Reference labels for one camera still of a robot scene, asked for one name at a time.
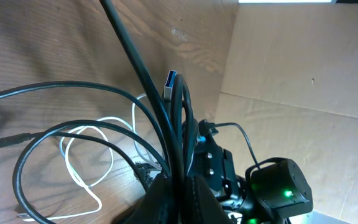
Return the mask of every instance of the beige wall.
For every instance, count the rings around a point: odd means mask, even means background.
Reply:
[[[215,120],[241,124],[260,161],[294,159],[315,210],[358,223],[358,5],[241,5]],[[244,175],[241,134],[216,138]]]

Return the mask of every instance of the green light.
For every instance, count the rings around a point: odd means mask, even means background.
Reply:
[[[291,190],[286,190],[286,191],[284,191],[284,195],[285,195],[286,197],[291,197],[291,196],[293,196],[293,193],[292,193]]]
[[[253,218],[251,220],[247,221],[247,224],[258,224],[258,219],[257,218]]]

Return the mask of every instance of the wooden table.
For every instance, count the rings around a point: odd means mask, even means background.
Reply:
[[[170,69],[184,74],[197,119],[213,119],[236,16],[235,0],[114,1],[159,91]],[[0,1],[0,90],[52,80],[81,80],[143,89],[96,0]],[[98,90],[40,90],[0,100],[0,138],[43,131],[73,119],[120,116],[130,121],[131,103]],[[156,149],[154,131],[139,112],[137,129]],[[132,142],[114,132],[109,140],[139,161]],[[92,131],[85,134],[98,136]],[[43,215],[68,215],[97,208],[68,175],[50,138],[27,161],[22,176],[26,197]],[[0,149],[0,223],[23,223],[12,191],[12,170],[25,144]],[[71,163],[87,183],[109,167],[108,149],[76,140]],[[59,223],[109,223],[144,191],[129,166],[114,154],[111,173],[92,190],[100,212]]]

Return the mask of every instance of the white cable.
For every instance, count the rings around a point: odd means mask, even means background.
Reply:
[[[143,97],[145,97],[146,94],[141,94],[137,97],[137,99],[141,99]],[[115,117],[115,116],[108,116],[108,117],[104,117],[104,118],[100,118],[100,119],[97,119],[97,121],[105,121],[105,120],[116,120],[116,121],[119,121],[121,122],[122,124],[124,124],[125,126],[127,126],[133,133],[137,134],[136,133],[136,129],[135,129],[135,103],[132,104],[132,126],[124,121],[123,119],[121,118],[118,118],[118,117]],[[107,136],[102,132],[102,130],[100,130],[98,127],[95,127],[95,126],[79,126],[79,127],[76,127],[76,128],[73,128],[71,130],[68,131],[68,133],[73,133],[75,131],[77,131],[76,134],[81,134],[84,130],[86,130],[87,128],[91,128],[91,129],[94,129],[96,130],[100,135],[102,135],[103,139],[105,141],[108,142],[108,139],[107,139]],[[104,173],[104,175],[99,178],[99,180],[97,180],[95,183],[91,184],[91,185],[87,185],[83,179],[80,177],[80,175],[77,173],[77,171],[73,168],[73,166],[70,164],[70,161],[68,159],[68,152],[70,150],[70,146],[71,144],[73,143],[74,139],[75,138],[71,138],[70,141],[68,142],[67,146],[66,146],[66,150],[65,152],[63,151],[63,141],[64,141],[65,137],[62,137],[60,142],[59,142],[59,150],[62,154],[62,156],[64,157],[65,159],[65,164],[66,164],[66,168],[67,168],[67,171],[69,173],[69,175],[71,176],[71,178],[74,180],[74,182],[80,186],[80,187],[83,187],[91,197],[93,197],[99,207],[96,209],[96,210],[93,210],[93,211],[89,211],[89,212],[83,212],[83,213],[77,213],[77,214],[73,214],[73,215],[62,215],[62,216],[59,216],[59,217],[49,217],[47,218],[48,220],[56,220],[56,219],[61,219],[61,218],[72,218],[72,217],[77,217],[77,216],[80,216],[80,215],[87,215],[87,214],[91,214],[91,213],[94,213],[94,212],[98,212],[101,210],[102,208],[102,202],[101,200],[90,190],[90,187],[93,187],[95,186],[96,184],[100,183],[111,171],[112,169],[112,165],[114,164],[114,159],[113,159],[113,153],[112,153],[112,149],[109,148],[109,151],[110,151],[110,156],[111,156],[111,163],[110,163],[110,167],[109,169]],[[134,140],[134,146],[135,146],[135,149],[138,153],[138,155],[140,156],[140,158],[142,158],[145,162],[149,163],[151,166],[155,167],[156,169],[161,169],[161,167],[153,161],[152,159],[152,155],[151,153],[146,150],[147,152],[147,155],[149,156],[149,159],[147,159],[146,157],[143,156],[143,154],[140,152],[140,149],[139,149],[139,145],[137,144],[137,142]],[[26,222],[33,222],[35,221],[33,218],[27,218],[27,219],[23,219],[23,221],[26,221]]]

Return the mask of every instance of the black device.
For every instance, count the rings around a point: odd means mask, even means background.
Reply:
[[[29,216],[39,223],[53,223],[32,208],[21,186],[21,172],[26,159],[49,136],[80,138],[104,144],[118,152],[133,168],[146,194],[131,210],[114,219],[114,223],[290,223],[289,217],[312,211],[311,188],[293,160],[275,157],[257,162],[249,139],[238,124],[195,120],[190,92],[182,75],[173,70],[169,72],[161,97],[112,2],[101,0],[101,4],[144,87],[157,120],[132,95],[98,83],[37,83],[1,91],[0,99],[60,87],[96,88],[120,94],[146,114],[157,133],[165,158],[138,135],[102,121],[67,121],[44,132],[2,138],[0,148],[33,139],[19,156],[12,177],[16,199]],[[186,113],[185,121],[181,120],[182,108]],[[149,177],[149,166],[134,164],[117,146],[91,136],[63,132],[83,125],[112,129],[133,138],[156,158],[162,167],[161,173],[153,179]],[[213,138],[218,134],[217,128],[223,126],[239,128],[246,139],[255,165],[247,169],[245,177],[236,174],[232,153],[218,146]]]

